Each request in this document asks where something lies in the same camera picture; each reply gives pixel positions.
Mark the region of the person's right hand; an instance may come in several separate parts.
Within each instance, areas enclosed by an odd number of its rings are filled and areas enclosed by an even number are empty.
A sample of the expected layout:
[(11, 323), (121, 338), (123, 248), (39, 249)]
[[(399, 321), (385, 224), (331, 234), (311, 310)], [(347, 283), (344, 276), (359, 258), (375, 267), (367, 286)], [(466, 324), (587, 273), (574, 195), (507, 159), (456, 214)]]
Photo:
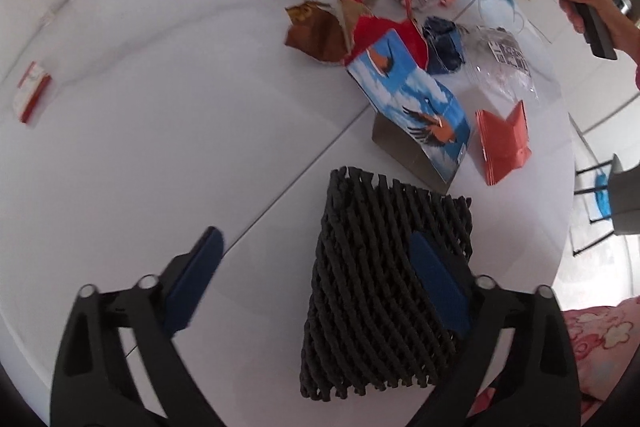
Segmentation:
[(625, 52), (639, 64), (639, 28), (627, 18), (612, 0), (559, 0), (561, 10), (573, 28), (583, 34), (586, 26), (576, 8), (578, 3), (591, 6), (597, 11), (613, 40), (615, 49)]

